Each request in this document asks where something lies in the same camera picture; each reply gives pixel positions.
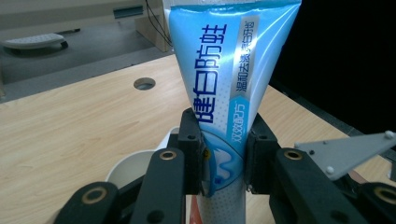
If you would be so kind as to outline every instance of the floor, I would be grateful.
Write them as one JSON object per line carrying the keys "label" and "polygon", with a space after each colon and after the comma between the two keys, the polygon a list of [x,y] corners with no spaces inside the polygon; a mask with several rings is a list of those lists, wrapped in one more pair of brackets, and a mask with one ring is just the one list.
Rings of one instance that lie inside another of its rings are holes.
{"label": "floor", "polygon": [[[173,54],[155,48],[135,30],[133,21],[87,27],[61,35],[68,42],[67,49],[53,46],[16,54],[0,48],[6,91],[0,104]],[[283,91],[281,85],[276,87]],[[350,136],[361,134],[304,98],[294,96],[293,100],[342,132]]]}

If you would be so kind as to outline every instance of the black cable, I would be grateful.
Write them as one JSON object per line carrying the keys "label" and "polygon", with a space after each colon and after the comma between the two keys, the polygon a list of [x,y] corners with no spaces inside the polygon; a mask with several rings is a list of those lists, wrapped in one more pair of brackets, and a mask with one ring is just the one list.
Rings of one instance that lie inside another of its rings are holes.
{"label": "black cable", "polygon": [[[148,20],[151,23],[151,25],[154,27],[154,29],[158,32],[158,34],[160,34],[163,37],[163,40],[171,47],[173,47],[172,45],[172,40],[166,36],[166,32],[163,29],[163,27],[161,26],[160,22],[158,21],[157,17],[154,15],[154,12],[151,10],[151,7],[149,6],[149,2],[148,0],[146,0],[146,7],[148,9]],[[158,25],[160,25],[160,28],[163,32],[159,31],[158,28],[155,26],[155,24],[152,22],[151,17],[149,15],[149,13],[151,12],[152,16],[154,17],[155,21],[158,23]]]}

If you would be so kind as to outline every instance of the toothpaste tube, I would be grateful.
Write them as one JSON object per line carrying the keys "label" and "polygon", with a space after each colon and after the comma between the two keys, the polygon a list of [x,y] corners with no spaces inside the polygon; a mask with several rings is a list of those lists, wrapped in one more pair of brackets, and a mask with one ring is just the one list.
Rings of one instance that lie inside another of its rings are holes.
{"label": "toothpaste tube", "polygon": [[301,0],[164,0],[191,107],[204,135],[203,195],[191,222],[245,223],[248,132]]}

